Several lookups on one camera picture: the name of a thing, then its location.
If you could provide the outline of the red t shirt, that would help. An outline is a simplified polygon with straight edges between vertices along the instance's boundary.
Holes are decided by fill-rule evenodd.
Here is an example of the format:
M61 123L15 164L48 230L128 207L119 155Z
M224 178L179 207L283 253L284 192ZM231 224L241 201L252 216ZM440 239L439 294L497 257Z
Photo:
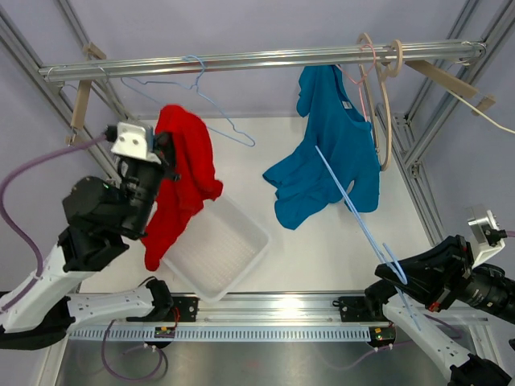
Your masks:
M204 208L204 201L216 200L223 191L223 183L216 179L208 129L199 117L179 105L166 105L160 111L155 132L172 136L180 179L163 180L157 210L142 239L146 248L144 263L151 272L159 268L164 254L189 220Z

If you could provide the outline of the blue wire hanger with shirt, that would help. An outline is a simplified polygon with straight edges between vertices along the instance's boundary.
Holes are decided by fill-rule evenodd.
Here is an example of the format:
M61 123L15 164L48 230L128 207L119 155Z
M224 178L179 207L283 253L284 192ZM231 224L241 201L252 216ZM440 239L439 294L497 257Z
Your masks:
M328 173L331 175L333 182L335 183L336 187L340 191L340 193L343 196L344 202L347 205L350 212L353 214L355 220L359 224L361 231L364 233L366 239L368 240L369 244L371 245L374 253L376 254L379 261L383 264L386 264L386 266L394 273L394 275L398 278L401 284L407 285L408 280L406 273L402 269L402 267L399 264L399 260L395 257L389 246L384 243L383 247L384 250L388 253L390 260L388 261L385 257L385 254L382 252L382 250L379 247L379 244L375 241L372 233L369 231L369 228L366 226L365 222L362 220L358 210L355 208L355 205L350 200L350 197L348 196L346 190L341 185L340 181L336 177L334 171L332 170L329 162L326 160L326 158L323 156L322 151L319 149L318 146L315 146L315 150L317 151L318 155L320 156L323 164L325 165L326 169L328 170Z

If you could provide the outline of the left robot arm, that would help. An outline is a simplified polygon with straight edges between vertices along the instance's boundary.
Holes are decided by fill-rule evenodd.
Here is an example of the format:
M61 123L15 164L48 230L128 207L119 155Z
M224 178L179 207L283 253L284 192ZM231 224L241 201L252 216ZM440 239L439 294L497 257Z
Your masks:
M169 133L135 127L133 149L122 149L122 128L110 125L88 149L111 142L126 165L119 185L87 176L63 200L67 227L51 252L36 254L35 270L16 289L1 295L1 347L35 351L58 343L83 326L113 319L160 322L171 315L173 298L164 281L152 278L136 289L115 294L75 294L146 235L146 224L165 179L178 178L175 143Z

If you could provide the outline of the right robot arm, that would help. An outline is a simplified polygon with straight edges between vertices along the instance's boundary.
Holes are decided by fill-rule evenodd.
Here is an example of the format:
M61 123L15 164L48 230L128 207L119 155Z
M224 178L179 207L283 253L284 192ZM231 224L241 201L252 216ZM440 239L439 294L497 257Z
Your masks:
M474 265L472 245L449 236L431 250L376 267L377 282L365 289L365 313L404 331L431 359L449 385L512 385L494 360L474 354L434 323L446 317L490 315L514 322L514 281L495 265Z

